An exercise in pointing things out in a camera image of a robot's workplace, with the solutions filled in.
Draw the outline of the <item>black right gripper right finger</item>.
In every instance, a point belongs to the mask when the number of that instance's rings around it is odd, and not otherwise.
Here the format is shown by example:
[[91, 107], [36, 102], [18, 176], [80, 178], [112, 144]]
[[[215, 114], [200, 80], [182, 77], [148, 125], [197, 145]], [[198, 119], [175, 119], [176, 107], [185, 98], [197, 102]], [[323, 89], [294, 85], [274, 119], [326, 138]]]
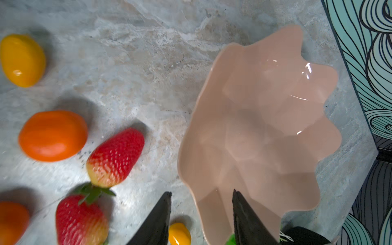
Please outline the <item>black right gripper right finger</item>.
[[234, 190], [234, 235], [237, 245], [278, 245], [241, 192]]

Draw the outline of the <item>green grape bunch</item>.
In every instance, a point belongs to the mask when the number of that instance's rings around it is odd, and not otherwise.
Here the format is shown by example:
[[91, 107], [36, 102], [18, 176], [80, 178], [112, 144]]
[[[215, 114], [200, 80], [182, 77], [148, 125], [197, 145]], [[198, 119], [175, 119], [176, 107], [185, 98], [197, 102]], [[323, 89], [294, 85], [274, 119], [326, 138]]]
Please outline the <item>green grape bunch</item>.
[[235, 234], [232, 234], [226, 242], [226, 245], [236, 245]]

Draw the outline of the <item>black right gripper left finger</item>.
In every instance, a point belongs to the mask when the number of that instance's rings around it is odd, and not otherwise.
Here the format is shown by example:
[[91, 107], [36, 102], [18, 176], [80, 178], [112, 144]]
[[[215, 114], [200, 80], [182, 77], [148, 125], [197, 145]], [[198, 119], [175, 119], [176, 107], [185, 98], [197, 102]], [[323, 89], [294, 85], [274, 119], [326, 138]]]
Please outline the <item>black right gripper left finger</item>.
[[164, 192], [127, 245], [167, 245], [171, 213], [171, 192]]

